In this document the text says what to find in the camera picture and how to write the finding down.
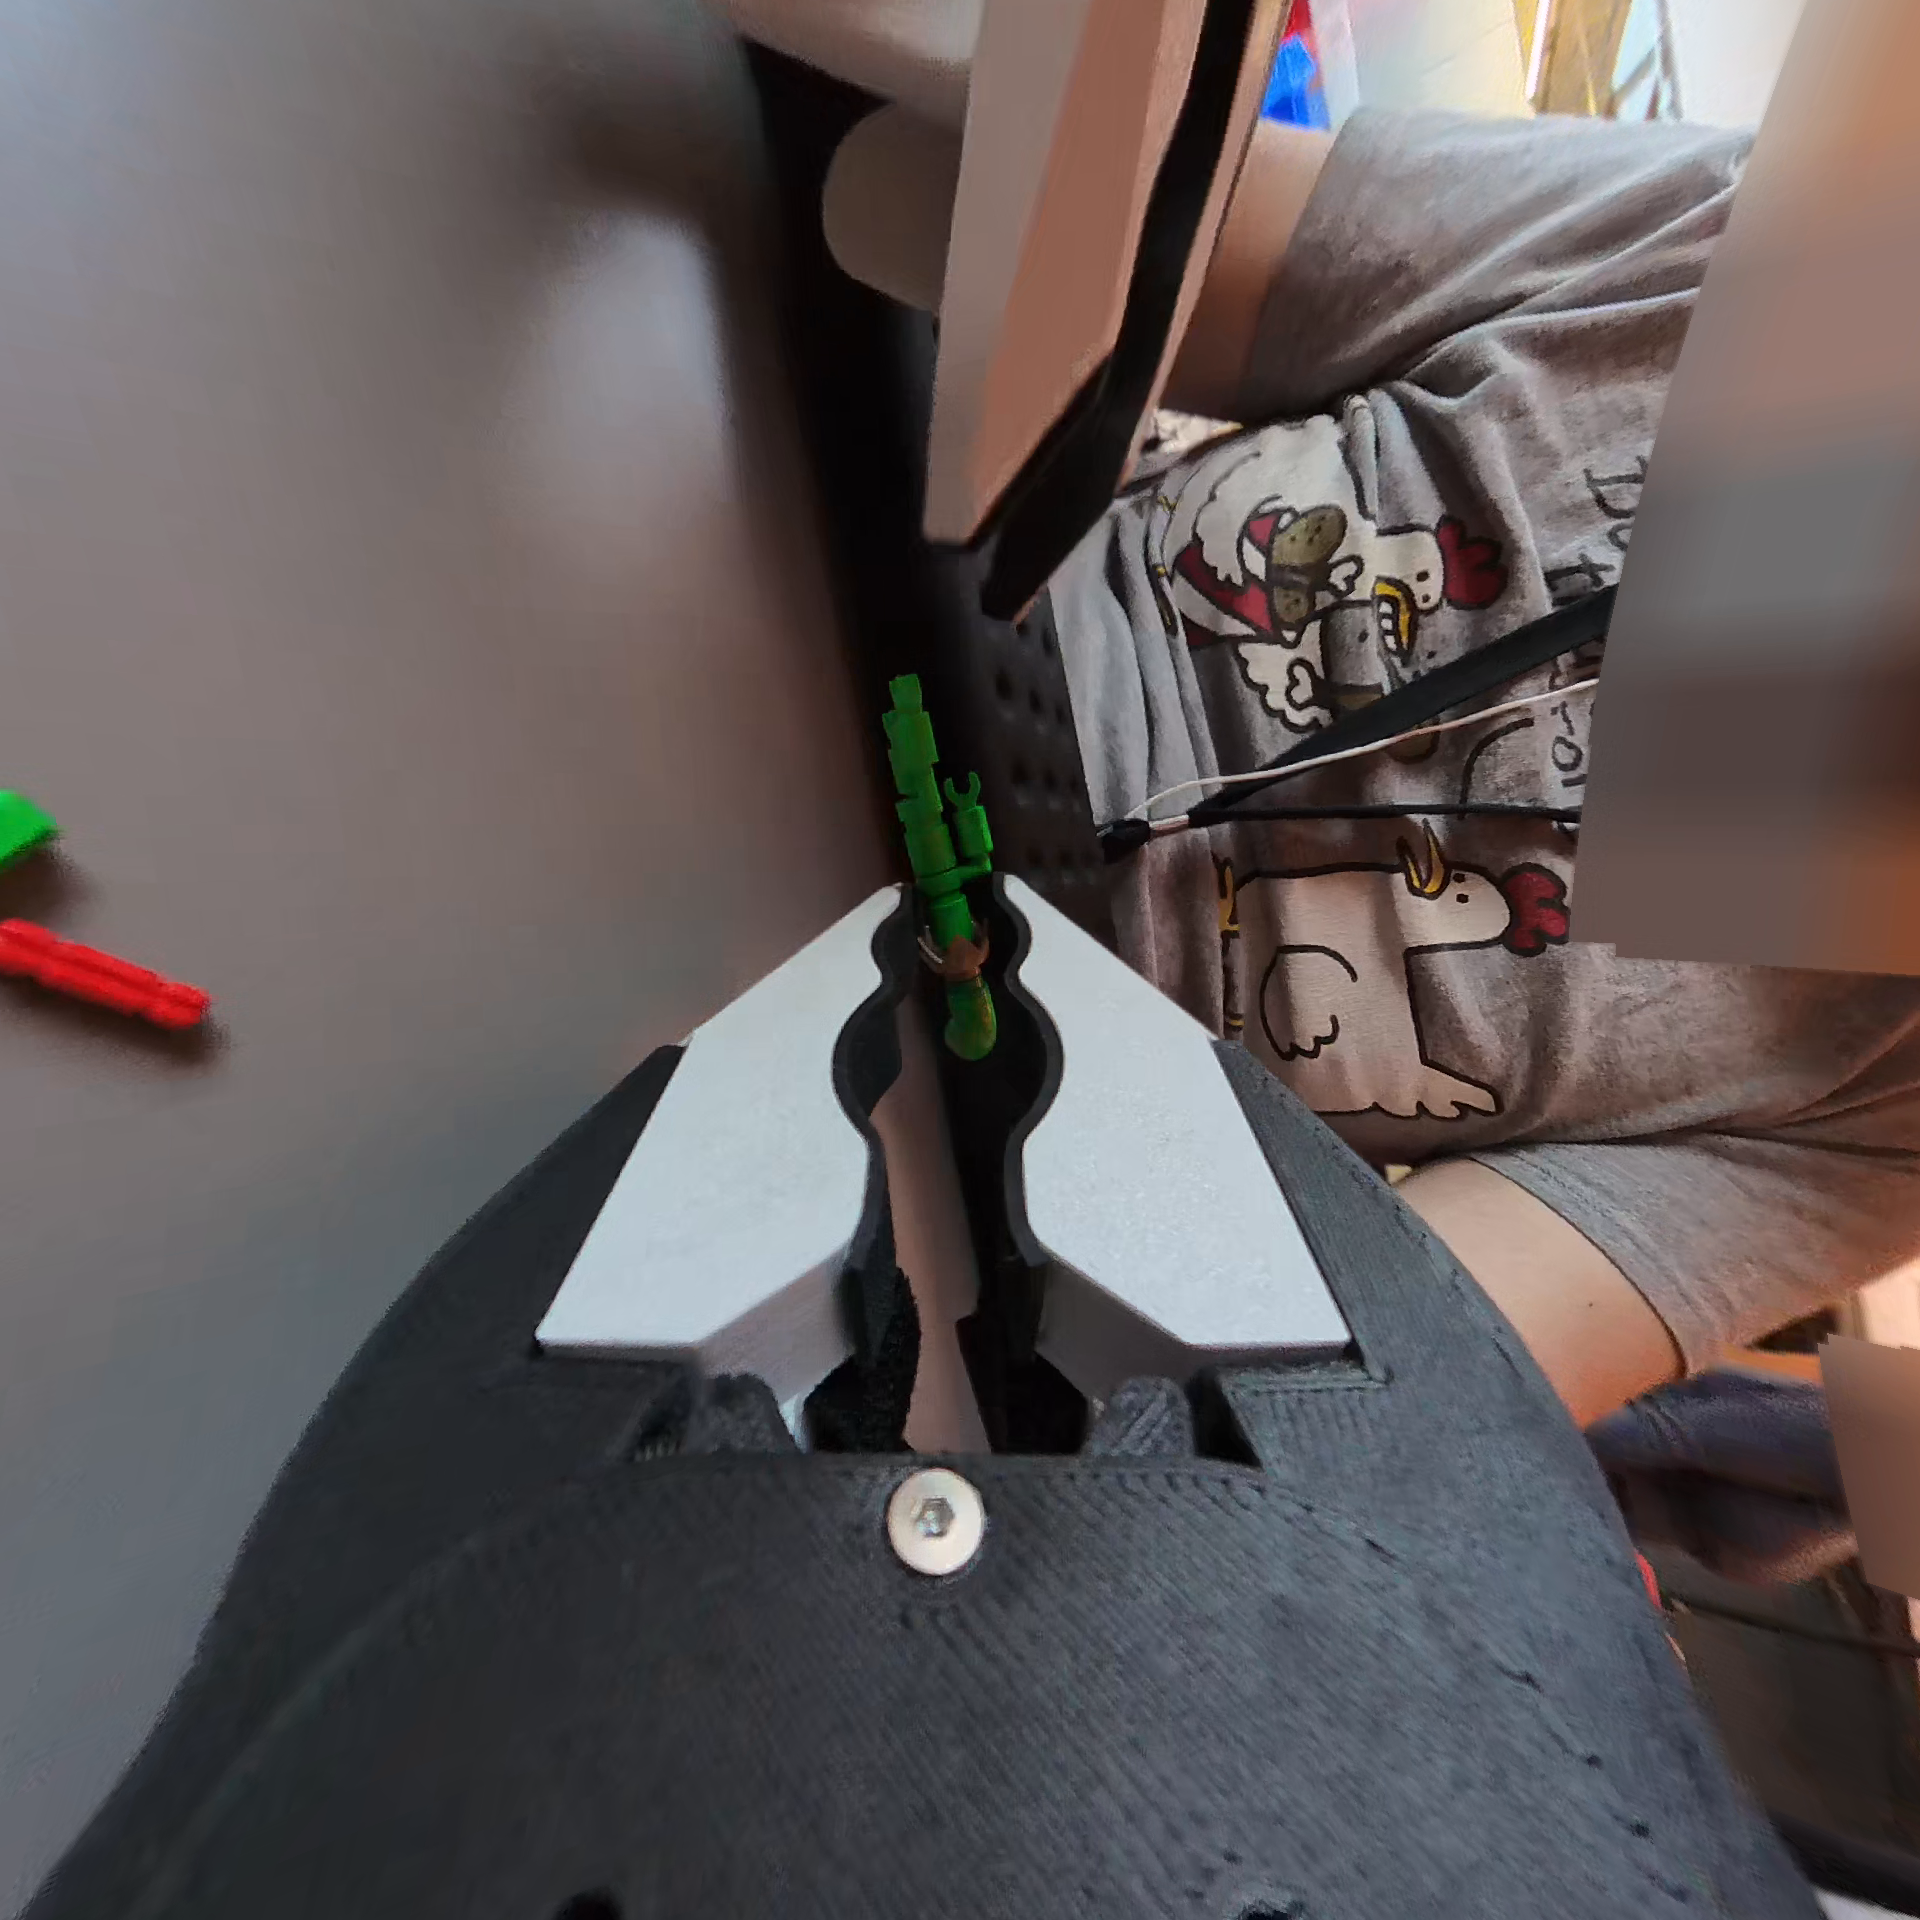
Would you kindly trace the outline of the person's left forearm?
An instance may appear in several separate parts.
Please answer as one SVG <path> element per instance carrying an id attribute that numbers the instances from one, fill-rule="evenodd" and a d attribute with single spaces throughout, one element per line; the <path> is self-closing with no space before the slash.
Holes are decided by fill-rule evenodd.
<path id="1" fill-rule="evenodd" d="M 1502 1310 L 1578 1426 L 1685 1379 L 1666 1318 L 1523 1185 L 1452 1158 L 1406 1173 L 1397 1196 Z"/>

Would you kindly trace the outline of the green lego stem brown collar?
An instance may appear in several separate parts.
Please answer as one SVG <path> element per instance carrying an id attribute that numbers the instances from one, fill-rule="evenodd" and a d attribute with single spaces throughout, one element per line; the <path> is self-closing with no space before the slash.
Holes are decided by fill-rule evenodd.
<path id="1" fill-rule="evenodd" d="M 921 896 L 921 961 L 944 985 L 944 1044 L 955 1056 L 975 1064 L 999 1041 L 985 979 L 988 934 L 971 896 L 971 884 L 992 875 L 996 852 L 981 774 L 960 784 L 939 777 L 925 688 L 912 672 L 892 678 L 883 730 L 906 854 Z"/>

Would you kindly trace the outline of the long red lego pin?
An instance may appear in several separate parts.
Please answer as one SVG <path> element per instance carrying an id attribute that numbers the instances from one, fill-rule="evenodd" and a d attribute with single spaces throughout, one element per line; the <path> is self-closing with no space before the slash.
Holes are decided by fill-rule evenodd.
<path id="1" fill-rule="evenodd" d="M 159 1032 L 192 1032 L 213 1004 L 198 985 L 18 918 L 2 921 L 2 977 Z"/>

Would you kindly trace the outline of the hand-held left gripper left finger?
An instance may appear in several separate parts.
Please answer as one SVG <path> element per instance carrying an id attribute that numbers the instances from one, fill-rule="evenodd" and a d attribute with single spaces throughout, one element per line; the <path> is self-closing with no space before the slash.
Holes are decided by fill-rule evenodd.
<path id="1" fill-rule="evenodd" d="M 536 1342 L 752 1375 L 809 1446 L 900 1446 L 921 1314 L 876 1110 L 900 1074 L 918 909 L 885 884 L 702 1023 Z"/>

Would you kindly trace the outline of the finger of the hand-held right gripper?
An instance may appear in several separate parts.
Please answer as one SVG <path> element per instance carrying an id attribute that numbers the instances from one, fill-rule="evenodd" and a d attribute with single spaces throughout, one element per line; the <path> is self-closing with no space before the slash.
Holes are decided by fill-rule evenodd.
<path id="1" fill-rule="evenodd" d="M 925 538 L 1019 618 L 1140 464 L 1294 3 L 981 3 Z"/>

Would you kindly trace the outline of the dark blue cloth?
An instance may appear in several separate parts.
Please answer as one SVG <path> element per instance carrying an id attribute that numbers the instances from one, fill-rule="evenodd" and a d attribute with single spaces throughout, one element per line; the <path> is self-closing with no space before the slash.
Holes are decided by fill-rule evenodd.
<path id="1" fill-rule="evenodd" d="M 1607 1413 L 1587 1443 L 1643 1553 L 1680 1552 L 1746 1588 L 1858 1553 L 1818 1381 L 1706 1370 Z"/>

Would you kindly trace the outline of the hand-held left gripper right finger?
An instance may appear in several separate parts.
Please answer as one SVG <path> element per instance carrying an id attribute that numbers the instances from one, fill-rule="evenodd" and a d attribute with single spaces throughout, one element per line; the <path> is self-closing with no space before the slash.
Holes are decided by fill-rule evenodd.
<path id="1" fill-rule="evenodd" d="M 958 1064 L 981 1384 L 1080 1398 L 1344 1356 L 1338 1310 L 1212 1035 L 1022 877 L 985 896 L 988 1056 Z"/>

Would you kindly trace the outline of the person in grey chicken shirt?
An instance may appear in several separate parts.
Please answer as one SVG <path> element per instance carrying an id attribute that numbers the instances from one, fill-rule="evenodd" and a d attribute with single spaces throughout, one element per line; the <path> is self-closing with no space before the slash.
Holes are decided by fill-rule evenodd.
<path id="1" fill-rule="evenodd" d="M 1050 581 L 1100 827 L 1183 807 L 1621 579 L 1737 129 L 1362 109 L 1245 420 Z M 1570 937 L 1604 642 L 1512 711 L 1110 867 L 1120 956 L 1373 1166 L 1479 1162 L 1587 1233 L 1685 1379 L 1917 1256 L 1917 979 Z"/>

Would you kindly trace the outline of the person's right forearm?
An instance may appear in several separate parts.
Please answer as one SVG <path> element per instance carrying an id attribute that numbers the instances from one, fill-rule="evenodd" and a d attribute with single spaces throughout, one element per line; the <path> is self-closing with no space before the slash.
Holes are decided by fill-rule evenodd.
<path id="1" fill-rule="evenodd" d="M 1257 125 L 1172 351 L 1163 409 L 1219 420 L 1249 419 L 1245 388 L 1259 316 L 1333 148 L 1333 129 L 1266 117 Z"/>

